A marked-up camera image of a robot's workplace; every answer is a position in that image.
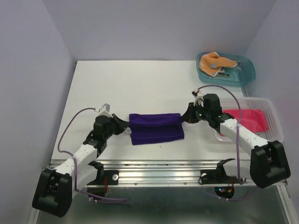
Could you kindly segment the pink towel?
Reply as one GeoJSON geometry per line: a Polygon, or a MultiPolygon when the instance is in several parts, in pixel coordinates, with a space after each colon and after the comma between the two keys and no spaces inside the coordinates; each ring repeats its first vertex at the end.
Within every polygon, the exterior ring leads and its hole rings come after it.
{"type": "Polygon", "coordinates": [[[261,110],[241,109],[241,125],[253,133],[262,133],[269,130],[265,114],[261,110]]]}

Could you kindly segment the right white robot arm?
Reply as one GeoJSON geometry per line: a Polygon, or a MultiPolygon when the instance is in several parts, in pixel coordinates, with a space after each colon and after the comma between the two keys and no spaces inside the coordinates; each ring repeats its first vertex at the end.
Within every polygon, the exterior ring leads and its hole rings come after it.
{"type": "Polygon", "coordinates": [[[203,170],[202,184],[224,183],[231,177],[252,180],[259,188],[266,188],[291,176],[283,144],[264,139],[245,128],[231,114],[222,110],[216,94],[197,96],[188,104],[182,120],[189,124],[206,121],[217,133],[231,139],[237,148],[242,148],[249,161],[229,158],[217,163],[211,170],[203,170]]]}

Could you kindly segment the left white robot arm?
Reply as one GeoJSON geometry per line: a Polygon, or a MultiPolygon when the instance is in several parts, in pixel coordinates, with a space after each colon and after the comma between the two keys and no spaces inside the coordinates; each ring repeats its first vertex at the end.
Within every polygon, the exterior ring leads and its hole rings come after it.
{"type": "Polygon", "coordinates": [[[97,116],[86,140],[70,158],[55,167],[44,169],[39,177],[32,201],[34,209],[44,211],[56,217],[63,217],[69,210],[74,196],[85,193],[97,203],[117,203],[124,199],[105,198],[103,194],[92,195],[84,191],[90,183],[118,184],[117,170],[104,171],[97,158],[107,146],[107,140],[113,135],[123,133],[129,122],[121,120],[115,114],[97,116]]]}

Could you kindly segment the purple towel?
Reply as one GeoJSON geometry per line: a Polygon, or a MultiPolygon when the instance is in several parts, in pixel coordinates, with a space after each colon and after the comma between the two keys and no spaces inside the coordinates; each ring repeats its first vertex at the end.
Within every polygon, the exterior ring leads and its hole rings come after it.
{"type": "Polygon", "coordinates": [[[179,113],[129,114],[131,142],[136,146],[183,140],[182,123],[179,113]]]}

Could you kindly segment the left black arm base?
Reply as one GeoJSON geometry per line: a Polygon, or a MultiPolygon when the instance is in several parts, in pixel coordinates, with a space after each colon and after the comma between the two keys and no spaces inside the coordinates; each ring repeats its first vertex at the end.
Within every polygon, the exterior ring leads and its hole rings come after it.
{"type": "Polygon", "coordinates": [[[92,161],[85,168],[79,169],[78,174],[75,173],[74,192],[85,194],[90,201],[96,203],[118,203],[121,199],[105,197],[108,186],[118,185],[118,180],[118,170],[105,171],[102,163],[92,161]],[[103,185],[103,187],[98,190],[97,194],[92,194],[88,191],[88,185],[103,185]]]}

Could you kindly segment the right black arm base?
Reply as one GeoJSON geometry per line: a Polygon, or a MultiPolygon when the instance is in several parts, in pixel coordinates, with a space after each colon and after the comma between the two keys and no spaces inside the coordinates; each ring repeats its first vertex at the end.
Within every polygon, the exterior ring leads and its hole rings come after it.
{"type": "Polygon", "coordinates": [[[224,184],[225,186],[214,187],[215,194],[219,198],[227,201],[232,200],[235,194],[235,184],[240,183],[236,175],[228,176],[224,170],[224,166],[234,159],[221,160],[217,163],[216,169],[203,169],[200,171],[201,175],[198,180],[200,185],[204,184],[224,184]]]}

